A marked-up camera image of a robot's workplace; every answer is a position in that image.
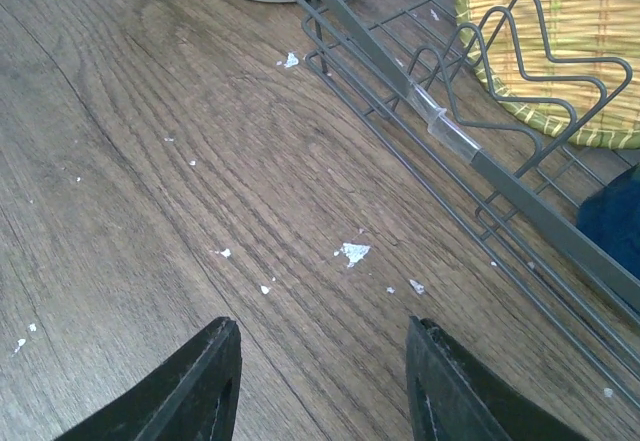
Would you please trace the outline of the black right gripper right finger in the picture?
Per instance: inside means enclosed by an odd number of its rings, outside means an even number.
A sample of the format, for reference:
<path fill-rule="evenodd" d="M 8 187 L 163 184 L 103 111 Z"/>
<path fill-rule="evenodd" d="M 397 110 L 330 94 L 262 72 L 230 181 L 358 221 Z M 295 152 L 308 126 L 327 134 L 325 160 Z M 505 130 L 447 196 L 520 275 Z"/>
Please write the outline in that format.
<path fill-rule="evenodd" d="M 409 318 L 405 372 L 415 440 L 586 440 L 430 319 Z"/>

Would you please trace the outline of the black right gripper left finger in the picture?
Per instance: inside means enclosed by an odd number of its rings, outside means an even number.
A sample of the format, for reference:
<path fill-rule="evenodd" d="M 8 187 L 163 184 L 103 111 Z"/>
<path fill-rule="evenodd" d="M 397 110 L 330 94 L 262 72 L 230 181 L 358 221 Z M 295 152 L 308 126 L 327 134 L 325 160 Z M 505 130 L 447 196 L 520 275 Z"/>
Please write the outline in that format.
<path fill-rule="evenodd" d="M 239 327 L 218 317 L 134 387 L 57 439 L 230 440 L 241 373 Z"/>

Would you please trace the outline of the dark blue ceramic mug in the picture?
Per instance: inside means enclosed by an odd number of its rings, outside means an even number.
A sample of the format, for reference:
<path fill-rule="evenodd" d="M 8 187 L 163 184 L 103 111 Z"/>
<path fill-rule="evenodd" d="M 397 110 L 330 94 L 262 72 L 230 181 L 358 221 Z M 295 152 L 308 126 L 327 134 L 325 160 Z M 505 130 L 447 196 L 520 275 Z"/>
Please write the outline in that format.
<path fill-rule="evenodd" d="M 620 174 L 579 207 L 576 227 L 639 277 L 639 165 Z"/>

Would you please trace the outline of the woven bamboo tray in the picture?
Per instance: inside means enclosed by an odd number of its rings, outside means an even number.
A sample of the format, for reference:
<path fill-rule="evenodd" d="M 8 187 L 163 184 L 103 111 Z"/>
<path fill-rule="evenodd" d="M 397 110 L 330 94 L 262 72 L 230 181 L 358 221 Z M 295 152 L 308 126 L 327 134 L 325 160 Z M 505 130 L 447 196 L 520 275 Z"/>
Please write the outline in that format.
<path fill-rule="evenodd" d="M 639 78 L 625 83 L 619 57 L 639 69 L 639 0 L 455 0 L 459 23 L 481 26 L 488 60 L 469 53 L 480 82 L 504 96 L 519 121 L 551 137 L 569 114 L 551 100 L 570 103 L 583 116 L 600 98 L 579 76 L 599 79 L 614 96 L 570 137 L 574 145 L 608 149 L 639 146 Z"/>

